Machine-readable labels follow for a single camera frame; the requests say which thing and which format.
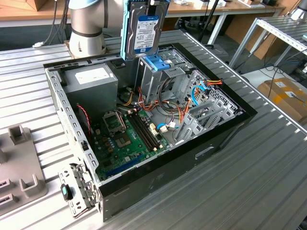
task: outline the sticker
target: sticker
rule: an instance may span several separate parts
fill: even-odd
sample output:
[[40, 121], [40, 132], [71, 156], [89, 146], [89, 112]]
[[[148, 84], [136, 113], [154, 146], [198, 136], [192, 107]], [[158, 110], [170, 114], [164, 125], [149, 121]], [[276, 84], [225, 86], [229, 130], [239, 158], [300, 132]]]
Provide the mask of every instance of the sticker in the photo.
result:
[[285, 92], [289, 97], [297, 97], [294, 92], [288, 91]]
[[276, 85], [278, 85], [278, 87], [280, 88], [283, 88], [283, 87], [287, 87], [283, 82], [281, 81], [278, 81], [278, 82], [275, 82]]
[[134, 41], [134, 50], [137, 53], [147, 52], [154, 45], [155, 30], [159, 17], [142, 15], [139, 17]]
[[104, 68], [79, 72], [76, 73], [75, 76], [80, 85], [110, 77]]

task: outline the metal rack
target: metal rack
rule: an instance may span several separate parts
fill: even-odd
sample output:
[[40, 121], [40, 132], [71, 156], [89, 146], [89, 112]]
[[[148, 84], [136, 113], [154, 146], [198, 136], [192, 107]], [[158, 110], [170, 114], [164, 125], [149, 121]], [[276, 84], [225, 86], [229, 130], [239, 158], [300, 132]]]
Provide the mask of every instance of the metal rack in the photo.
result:
[[289, 17], [267, 17], [267, 18], [256, 18], [250, 29], [248, 30], [246, 36], [244, 37], [241, 45], [233, 56], [229, 66], [233, 68], [242, 54], [246, 44], [249, 42], [250, 38], [254, 34], [256, 28], [260, 26], [264, 29], [261, 36], [255, 43], [254, 47], [251, 49], [251, 53], [257, 49], [257, 47], [261, 44], [264, 37], [271, 33], [276, 37], [280, 38], [284, 42], [286, 42], [289, 47], [283, 52], [280, 58], [276, 61], [275, 65], [277, 66], [284, 56], [289, 52], [289, 50], [293, 47], [298, 51], [304, 51], [303, 53], [307, 55], [307, 41], [302, 39], [302, 36], [307, 34], [307, 23], [301, 23], [292, 20]]
[[[0, 132], [29, 127], [46, 196], [0, 217], [0, 229], [295, 229], [307, 215], [307, 131], [179, 30], [181, 43], [258, 114], [223, 151], [103, 223], [96, 209], [77, 219], [60, 192], [58, 171], [73, 151], [55, 112], [42, 63], [70, 59], [64, 45], [0, 52]], [[120, 38], [106, 39], [118, 53]]]

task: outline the chip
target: chip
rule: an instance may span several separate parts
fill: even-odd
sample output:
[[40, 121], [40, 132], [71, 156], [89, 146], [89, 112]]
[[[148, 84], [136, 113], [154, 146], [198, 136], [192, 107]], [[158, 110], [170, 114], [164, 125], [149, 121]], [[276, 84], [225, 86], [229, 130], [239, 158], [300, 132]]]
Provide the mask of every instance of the chip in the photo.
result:
[[102, 163], [103, 163], [103, 165], [104, 165], [105, 167], [110, 166], [110, 165], [112, 164], [112, 162], [111, 162], [110, 160], [106, 160], [106, 161], [104, 161], [104, 162], [102, 162]]
[[115, 136], [115, 142], [119, 148], [131, 144], [131, 140], [127, 133], [121, 133]]

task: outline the blue plastic clip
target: blue plastic clip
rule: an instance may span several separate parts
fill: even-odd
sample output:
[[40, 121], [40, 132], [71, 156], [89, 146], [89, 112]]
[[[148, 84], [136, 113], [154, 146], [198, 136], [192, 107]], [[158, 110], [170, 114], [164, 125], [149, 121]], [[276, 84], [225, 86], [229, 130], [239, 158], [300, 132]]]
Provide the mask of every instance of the blue plastic clip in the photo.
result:
[[154, 68], [155, 71], [169, 69], [170, 65], [163, 62], [159, 55], [146, 56], [146, 61]]

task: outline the desk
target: desk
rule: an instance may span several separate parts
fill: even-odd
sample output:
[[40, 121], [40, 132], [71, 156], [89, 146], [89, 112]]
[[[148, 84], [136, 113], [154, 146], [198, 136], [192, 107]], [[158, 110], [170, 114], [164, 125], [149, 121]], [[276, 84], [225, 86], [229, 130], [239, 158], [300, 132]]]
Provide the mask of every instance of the desk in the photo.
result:
[[[65, 45], [0, 52], [0, 133], [31, 130], [48, 193], [0, 217], [0, 229], [295, 229], [307, 214], [307, 131], [188, 33], [162, 32], [180, 43], [258, 114], [226, 148], [102, 223], [96, 208], [77, 219], [60, 191], [58, 171], [73, 161], [43, 63], [70, 59]], [[106, 39], [111, 53], [120, 38]]]
[[[60, 18], [63, 12], [64, 1], [58, 3], [57, 20], [56, 23], [60, 22]], [[208, 44], [213, 44], [219, 34], [222, 25], [227, 15], [233, 14], [248, 14], [248, 13], [274, 13], [273, 16], [278, 16], [284, 6], [280, 5], [277, 7], [266, 6], [265, 8], [252, 9], [244, 4], [234, 0], [231, 3], [227, 3], [225, 7], [216, 8], [213, 15], [218, 15], [218, 21], [211, 34]], [[206, 7], [197, 9], [193, 3], [189, 3], [187, 6], [180, 6], [174, 2], [170, 3], [168, 8], [167, 18], [175, 17], [190, 17], [190, 16], [204, 16]], [[27, 11], [12, 7], [0, 6], [0, 27], [11, 27], [11, 26], [27, 26], [27, 25], [46, 25], [51, 24], [53, 18], [53, 0], [48, 1], [39, 12]]]
[[[58, 0], [55, 24], [59, 24], [64, 9], [64, 1]], [[54, 14], [54, 0], [49, 0], [37, 11], [28, 11], [0, 5], [0, 27], [15, 27], [29, 25], [51, 25]], [[68, 21], [71, 23], [70, 11]]]

